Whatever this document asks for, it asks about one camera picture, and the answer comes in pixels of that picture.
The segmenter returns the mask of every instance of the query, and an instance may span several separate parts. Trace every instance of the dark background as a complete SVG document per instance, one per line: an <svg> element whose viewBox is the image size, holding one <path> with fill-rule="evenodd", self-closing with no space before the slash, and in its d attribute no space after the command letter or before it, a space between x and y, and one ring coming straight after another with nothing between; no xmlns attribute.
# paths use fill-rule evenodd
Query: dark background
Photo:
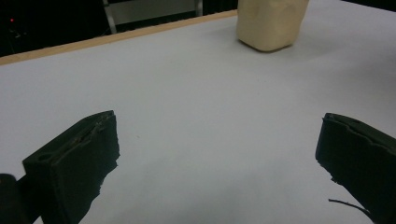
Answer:
<svg viewBox="0 0 396 224"><path fill-rule="evenodd" d="M115 3L125 0L109 0ZM345 0L396 11L393 0ZM204 15L237 8L237 0L204 0ZM195 17L195 12L118 25L119 32ZM102 0L0 0L0 57L110 35Z"/></svg>

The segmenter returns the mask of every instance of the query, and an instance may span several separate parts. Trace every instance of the white table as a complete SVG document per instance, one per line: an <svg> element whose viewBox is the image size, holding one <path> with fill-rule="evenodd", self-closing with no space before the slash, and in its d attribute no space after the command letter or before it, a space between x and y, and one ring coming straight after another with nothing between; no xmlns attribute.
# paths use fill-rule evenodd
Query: white table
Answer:
<svg viewBox="0 0 396 224"><path fill-rule="evenodd" d="M396 15L311 0L294 46L236 17L0 66L0 171L113 109L119 167L81 223L371 223L315 160L326 112L396 136Z"/></svg>

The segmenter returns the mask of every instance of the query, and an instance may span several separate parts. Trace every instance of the wooden table edge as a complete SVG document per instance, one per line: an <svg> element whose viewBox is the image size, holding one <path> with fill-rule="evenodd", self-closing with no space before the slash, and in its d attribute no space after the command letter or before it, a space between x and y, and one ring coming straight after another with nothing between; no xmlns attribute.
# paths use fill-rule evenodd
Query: wooden table edge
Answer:
<svg viewBox="0 0 396 224"><path fill-rule="evenodd" d="M83 40L75 43L70 43L70 44L65 44L61 46L56 46L56 47L51 47L51 48L46 48L46 49L37 49L37 50L32 50L32 51L27 51L24 53L18 53L18 54L13 54L13 55L8 55L5 57L0 58L0 65L3 64L9 64L9 63L18 63L22 61L27 61L31 59L36 59L36 58L41 58L41 57L46 57L54 54L59 54L59 53L65 53L73 50L78 50L78 49L86 49L90 47L95 47L95 46L100 46L124 39L129 39L129 38L134 38L137 36L142 36L142 35L151 35L155 33L159 33L162 31L167 31L167 30L172 30L188 25L194 25L206 21L214 21L214 20L219 20L223 18L228 18L232 16L237 15L237 10L231 10L231 11L225 11L225 12L220 12L208 16L203 16L203 17L196 17L184 21L174 21L174 22L169 22L166 24L161 24L157 26L150 26L142 29L137 29L129 32L124 32L116 35L106 35L106 36L101 36L101 37L96 37L93 39L88 39L88 40Z"/></svg>

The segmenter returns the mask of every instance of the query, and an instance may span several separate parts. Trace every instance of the white surface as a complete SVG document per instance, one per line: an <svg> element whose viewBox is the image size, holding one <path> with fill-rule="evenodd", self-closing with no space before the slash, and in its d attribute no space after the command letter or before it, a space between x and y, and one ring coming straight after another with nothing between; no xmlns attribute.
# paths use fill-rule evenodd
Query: white surface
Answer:
<svg viewBox="0 0 396 224"><path fill-rule="evenodd" d="M236 18L0 67L0 170L114 109L119 167L81 223L370 223L315 161L326 112L396 136L396 15L312 0L265 54Z"/></svg>

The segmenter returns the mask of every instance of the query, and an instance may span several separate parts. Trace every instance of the beige cup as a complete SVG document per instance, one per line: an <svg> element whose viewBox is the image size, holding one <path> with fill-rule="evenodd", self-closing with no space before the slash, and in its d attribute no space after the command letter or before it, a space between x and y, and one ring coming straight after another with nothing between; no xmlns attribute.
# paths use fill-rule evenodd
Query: beige cup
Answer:
<svg viewBox="0 0 396 224"><path fill-rule="evenodd" d="M238 38L262 51L294 43L309 0L239 0Z"/></svg>

